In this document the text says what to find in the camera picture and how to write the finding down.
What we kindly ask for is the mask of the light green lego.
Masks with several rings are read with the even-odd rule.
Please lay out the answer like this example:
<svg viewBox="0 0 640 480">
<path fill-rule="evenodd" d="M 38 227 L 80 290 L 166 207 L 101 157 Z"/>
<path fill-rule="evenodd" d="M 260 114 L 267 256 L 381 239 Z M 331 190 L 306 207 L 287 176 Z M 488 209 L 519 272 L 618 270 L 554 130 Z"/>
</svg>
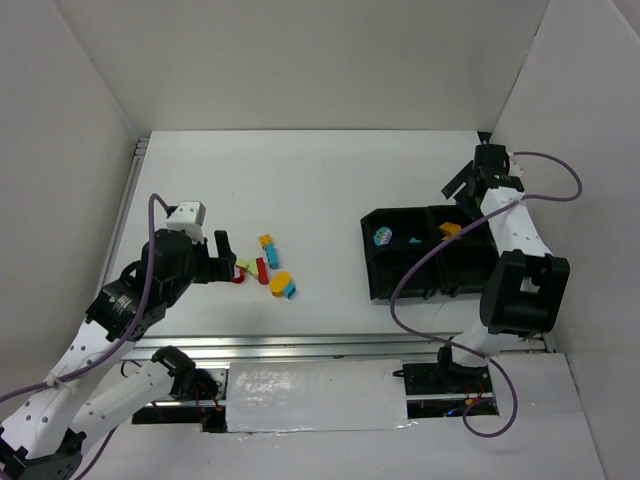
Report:
<svg viewBox="0 0 640 480">
<path fill-rule="evenodd" d="M 255 259 L 247 260 L 247 259 L 244 259 L 244 258 L 237 257 L 235 265 L 239 265 L 241 267 L 244 267 L 245 270 L 246 270 L 246 276 L 249 275 L 250 277 L 252 277 L 254 279 L 258 279 L 257 278 Z"/>
</svg>

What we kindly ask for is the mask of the orange lego plate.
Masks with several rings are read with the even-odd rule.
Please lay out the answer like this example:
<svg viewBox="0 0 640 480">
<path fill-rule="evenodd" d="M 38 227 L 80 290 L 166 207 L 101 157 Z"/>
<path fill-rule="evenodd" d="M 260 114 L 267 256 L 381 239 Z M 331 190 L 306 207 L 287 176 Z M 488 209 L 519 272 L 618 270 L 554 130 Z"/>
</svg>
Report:
<svg viewBox="0 0 640 480">
<path fill-rule="evenodd" d="M 462 227 L 456 223 L 444 222 L 438 226 L 438 230 L 442 236 L 441 240 L 445 241 L 460 232 L 462 230 Z"/>
</svg>

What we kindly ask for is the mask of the red lego bar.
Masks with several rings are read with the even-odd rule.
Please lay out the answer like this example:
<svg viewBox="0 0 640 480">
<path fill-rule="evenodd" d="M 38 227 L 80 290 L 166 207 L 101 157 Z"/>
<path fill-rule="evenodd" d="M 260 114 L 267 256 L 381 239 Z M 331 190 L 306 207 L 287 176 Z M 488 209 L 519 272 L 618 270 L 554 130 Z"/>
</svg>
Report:
<svg viewBox="0 0 640 480">
<path fill-rule="evenodd" d="M 264 259 L 262 257 L 258 257 L 255 259 L 255 263 L 259 283 L 262 285 L 267 285 L 269 283 L 269 276 Z"/>
</svg>

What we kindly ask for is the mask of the orange oval lego piece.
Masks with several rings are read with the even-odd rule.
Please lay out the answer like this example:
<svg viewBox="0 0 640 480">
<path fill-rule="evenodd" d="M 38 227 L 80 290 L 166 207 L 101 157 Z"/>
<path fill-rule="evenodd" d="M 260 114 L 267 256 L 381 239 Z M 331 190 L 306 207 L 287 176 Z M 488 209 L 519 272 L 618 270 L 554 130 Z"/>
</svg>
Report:
<svg viewBox="0 0 640 480">
<path fill-rule="evenodd" d="M 290 283 L 291 276 L 286 271 L 280 271 L 272 276 L 269 281 L 269 289 L 273 296 L 281 297 L 285 287 Z"/>
</svg>

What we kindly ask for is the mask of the small orange lego brick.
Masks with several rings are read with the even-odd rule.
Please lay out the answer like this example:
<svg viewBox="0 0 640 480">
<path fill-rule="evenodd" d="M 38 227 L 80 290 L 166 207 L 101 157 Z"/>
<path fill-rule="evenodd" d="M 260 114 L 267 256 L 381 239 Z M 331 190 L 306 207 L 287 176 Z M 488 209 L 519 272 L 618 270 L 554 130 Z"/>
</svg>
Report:
<svg viewBox="0 0 640 480">
<path fill-rule="evenodd" d="M 273 243 L 273 239 L 269 234 L 264 234 L 259 237 L 259 242 L 262 248 Z"/>
</svg>

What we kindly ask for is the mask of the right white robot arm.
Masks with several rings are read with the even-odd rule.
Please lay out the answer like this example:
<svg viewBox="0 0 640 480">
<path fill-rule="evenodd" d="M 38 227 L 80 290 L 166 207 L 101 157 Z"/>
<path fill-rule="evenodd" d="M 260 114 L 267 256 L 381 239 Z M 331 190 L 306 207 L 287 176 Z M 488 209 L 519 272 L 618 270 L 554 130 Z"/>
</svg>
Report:
<svg viewBox="0 0 640 480">
<path fill-rule="evenodd" d="M 503 145 L 481 144 L 473 160 L 443 190 L 472 214 L 486 217 L 498 259 L 480 297 L 479 320 L 438 351 L 438 373 L 471 380 L 507 347 L 550 332 L 569 279 L 569 262 L 541 239 L 519 176 Z"/>
</svg>

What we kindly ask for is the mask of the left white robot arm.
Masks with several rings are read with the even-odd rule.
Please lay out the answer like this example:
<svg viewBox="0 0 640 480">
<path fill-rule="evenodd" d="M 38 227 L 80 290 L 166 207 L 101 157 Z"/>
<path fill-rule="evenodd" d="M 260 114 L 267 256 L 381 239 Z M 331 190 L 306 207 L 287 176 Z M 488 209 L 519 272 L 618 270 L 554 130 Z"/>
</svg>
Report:
<svg viewBox="0 0 640 480">
<path fill-rule="evenodd" d="M 231 281 L 236 256 L 228 235 L 218 230 L 214 238 L 218 254 L 212 257 L 206 239 L 155 231 L 140 259 L 102 287 L 46 379 L 15 391 L 26 399 L 1 423 L 2 478 L 69 479 L 99 439 L 108 439 L 145 404 L 166 396 L 216 401 L 216 380 L 175 346 L 160 348 L 122 383 L 94 393 L 188 287 Z"/>
</svg>

